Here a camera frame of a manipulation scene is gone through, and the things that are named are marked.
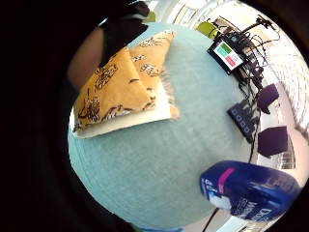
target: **printed pattern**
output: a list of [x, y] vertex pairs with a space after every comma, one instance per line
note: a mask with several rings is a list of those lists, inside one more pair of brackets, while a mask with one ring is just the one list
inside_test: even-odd
[[150, 77], [159, 76], [159, 70], [154, 65], [145, 64], [141, 67], [141, 72], [146, 72]]
[[107, 113], [104, 115], [101, 121], [103, 122], [103, 121], [107, 121], [107, 120], [113, 119], [118, 116], [123, 116], [132, 111], [133, 109], [124, 108], [121, 104], [119, 104], [115, 107], [111, 107], [110, 109], [108, 109]]
[[84, 100], [84, 107], [78, 113], [79, 119], [87, 118], [92, 122], [96, 122], [99, 119], [99, 102], [98, 97], [93, 97], [89, 99], [89, 89], [88, 89], [88, 99]]
[[141, 42], [139, 45], [142, 47], [147, 47], [147, 46], [153, 46], [153, 45], [161, 45], [161, 41], [157, 41], [154, 39], [154, 37], [151, 37], [143, 42]]
[[95, 84], [95, 91], [103, 88], [103, 86], [108, 83], [110, 78], [116, 73], [117, 70], [118, 68], [115, 64], [108, 67], [96, 69], [98, 79]]

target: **deodorant bottle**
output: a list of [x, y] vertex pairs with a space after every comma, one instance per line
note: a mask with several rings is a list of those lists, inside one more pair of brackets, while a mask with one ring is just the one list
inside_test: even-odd
[[296, 179], [285, 172], [233, 160], [218, 162], [206, 170], [200, 187], [216, 207], [254, 221], [280, 217], [300, 193]]

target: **table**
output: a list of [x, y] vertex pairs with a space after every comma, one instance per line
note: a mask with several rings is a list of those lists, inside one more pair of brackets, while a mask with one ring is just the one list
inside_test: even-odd
[[98, 203], [140, 227], [173, 228], [211, 214], [200, 174], [220, 160], [247, 161], [250, 146], [227, 114], [242, 100], [237, 81], [207, 53], [212, 40], [152, 22], [129, 47], [176, 31], [165, 66], [179, 120], [156, 121], [89, 139], [69, 131], [71, 165]]

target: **yellow patterned fabric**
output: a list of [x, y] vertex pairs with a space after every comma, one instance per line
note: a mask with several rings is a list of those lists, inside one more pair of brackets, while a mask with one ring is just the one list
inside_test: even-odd
[[[117, 116], [155, 108], [157, 87], [174, 33], [164, 31], [136, 47], [122, 48], [96, 69], [73, 106], [75, 131]], [[171, 105], [171, 115], [177, 109]]]

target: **cable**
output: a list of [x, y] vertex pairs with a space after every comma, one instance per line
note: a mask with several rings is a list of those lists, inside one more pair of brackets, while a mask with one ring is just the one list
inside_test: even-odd
[[278, 35], [278, 38], [277, 39], [273, 39], [273, 40], [269, 40], [269, 41], [265, 41], [263, 42], [261, 45], [264, 45], [264, 44], [267, 44], [267, 43], [270, 43], [270, 42], [274, 42], [274, 41], [279, 41], [281, 38], [280, 38], [280, 30], [279, 31], [275, 31]]
[[260, 119], [261, 119], [261, 110], [259, 110], [259, 117], [258, 117], [257, 128], [255, 129], [254, 136], [253, 136], [253, 142], [251, 144], [250, 157], [249, 157], [249, 161], [248, 161], [249, 163], [251, 162], [252, 157], [253, 157], [254, 143], [255, 143], [255, 139], [256, 139], [256, 136], [257, 136], [257, 131], [258, 131], [258, 128], [259, 128], [259, 125], [260, 125]]
[[215, 209], [214, 209], [214, 211], [213, 211], [212, 214], [211, 214], [211, 217], [210, 217], [209, 220], [207, 221], [207, 223], [206, 223], [206, 225], [205, 225], [205, 227], [204, 227], [204, 229], [203, 229], [202, 232], [205, 232], [205, 231], [207, 230], [207, 228], [209, 227], [209, 225], [210, 225], [210, 223], [211, 223], [213, 217], [215, 216], [215, 214], [216, 214], [218, 211], [219, 211], [219, 208], [215, 208]]

